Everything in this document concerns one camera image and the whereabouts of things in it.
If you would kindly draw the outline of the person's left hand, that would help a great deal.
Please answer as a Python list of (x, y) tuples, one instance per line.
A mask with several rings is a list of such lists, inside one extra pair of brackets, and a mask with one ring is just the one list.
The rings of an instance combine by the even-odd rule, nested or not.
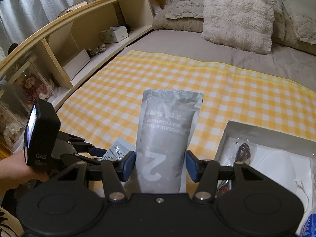
[(49, 179), (46, 171), (35, 171), (25, 163), (24, 152), (21, 150), (0, 162), (1, 196), (9, 189), (16, 189), (30, 180), (45, 182)]

